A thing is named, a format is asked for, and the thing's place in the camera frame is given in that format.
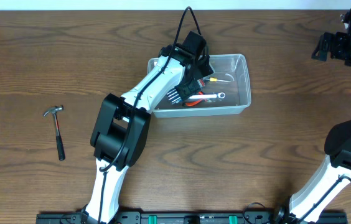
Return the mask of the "black yellow screwdriver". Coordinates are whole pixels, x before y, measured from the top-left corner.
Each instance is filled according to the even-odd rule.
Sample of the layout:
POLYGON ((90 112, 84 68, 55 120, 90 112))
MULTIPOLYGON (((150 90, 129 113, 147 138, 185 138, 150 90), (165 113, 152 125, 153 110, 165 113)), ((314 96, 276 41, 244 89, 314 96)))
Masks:
POLYGON ((222 79, 218 79, 215 77, 206 77, 203 78, 203 80, 208 81, 208 82, 218 82, 218 83, 230 83, 230 80, 222 80, 222 79))

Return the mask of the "silver double ring wrench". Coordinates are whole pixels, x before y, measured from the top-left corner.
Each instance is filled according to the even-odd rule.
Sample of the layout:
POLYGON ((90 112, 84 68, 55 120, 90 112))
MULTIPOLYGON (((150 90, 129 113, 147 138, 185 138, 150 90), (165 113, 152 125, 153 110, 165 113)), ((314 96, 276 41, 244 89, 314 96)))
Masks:
POLYGON ((212 94, 198 94, 189 97, 189 100, 209 100, 209 99, 224 99, 226 94, 224 92, 212 94))

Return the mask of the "red handled pliers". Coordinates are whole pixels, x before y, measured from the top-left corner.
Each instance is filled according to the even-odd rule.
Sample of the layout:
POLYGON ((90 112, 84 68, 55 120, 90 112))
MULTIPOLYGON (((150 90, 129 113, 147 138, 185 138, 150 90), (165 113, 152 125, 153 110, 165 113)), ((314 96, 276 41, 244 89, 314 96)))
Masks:
POLYGON ((203 102, 211 102, 211 101, 212 101, 212 99, 209 99, 209 100, 189 100, 188 99, 188 100, 185 100, 182 105, 187 106, 187 107, 192 107, 192 106, 196 106, 196 105, 203 103, 203 102))

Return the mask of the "blue screwdriver bit set case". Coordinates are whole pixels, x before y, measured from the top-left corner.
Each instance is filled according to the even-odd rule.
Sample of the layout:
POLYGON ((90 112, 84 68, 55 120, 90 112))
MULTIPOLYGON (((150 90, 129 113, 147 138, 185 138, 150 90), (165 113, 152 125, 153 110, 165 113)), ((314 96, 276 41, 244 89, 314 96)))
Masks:
POLYGON ((179 95, 178 91, 175 88, 171 89, 167 93, 167 99, 168 99, 169 103, 172 105, 178 104, 182 101, 181 96, 179 95))

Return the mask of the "small claw hammer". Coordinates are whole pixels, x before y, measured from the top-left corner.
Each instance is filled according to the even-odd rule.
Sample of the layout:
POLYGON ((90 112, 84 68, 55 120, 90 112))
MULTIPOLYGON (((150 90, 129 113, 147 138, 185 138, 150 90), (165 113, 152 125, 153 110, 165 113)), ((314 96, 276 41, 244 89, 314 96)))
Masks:
POLYGON ((48 114, 51 114, 53 116, 54 125, 55 125, 55 137, 56 137, 56 144, 57 144, 58 159, 59 159, 59 161, 64 161, 65 160, 65 151, 64 151, 64 147, 63 147, 63 141, 62 141, 62 137, 60 134, 59 122, 58 122, 58 117, 57 117, 57 113, 59 111, 63 111, 63 105, 54 106, 54 107, 47 109, 43 113, 42 116, 46 117, 48 114))

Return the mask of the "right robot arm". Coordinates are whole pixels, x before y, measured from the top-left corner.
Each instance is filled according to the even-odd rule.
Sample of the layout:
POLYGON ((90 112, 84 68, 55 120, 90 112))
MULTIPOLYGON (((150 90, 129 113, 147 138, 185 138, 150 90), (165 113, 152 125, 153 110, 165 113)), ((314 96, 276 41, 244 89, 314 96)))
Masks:
MULTIPOLYGON (((328 57, 351 67, 351 8, 341 15, 345 32, 325 32, 311 57, 325 62, 328 57)), ((323 214, 328 204, 351 184, 351 120, 336 124, 324 144, 325 158, 304 187, 291 195, 273 213, 272 223, 346 223, 343 215, 323 214)))

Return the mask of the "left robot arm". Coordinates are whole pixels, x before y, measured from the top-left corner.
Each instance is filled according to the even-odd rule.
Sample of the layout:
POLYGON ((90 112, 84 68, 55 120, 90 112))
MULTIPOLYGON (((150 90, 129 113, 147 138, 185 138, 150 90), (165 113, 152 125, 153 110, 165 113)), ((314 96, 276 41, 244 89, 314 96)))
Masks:
POLYGON ((103 100, 90 139, 96 179, 82 223, 109 223, 119 209, 119 193, 127 170, 146 145, 152 111, 163 98, 175 105, 187 101, 211 75, 206 40, 189 32, 183 43, 159 52, 155 67, 131 90, 103 100))

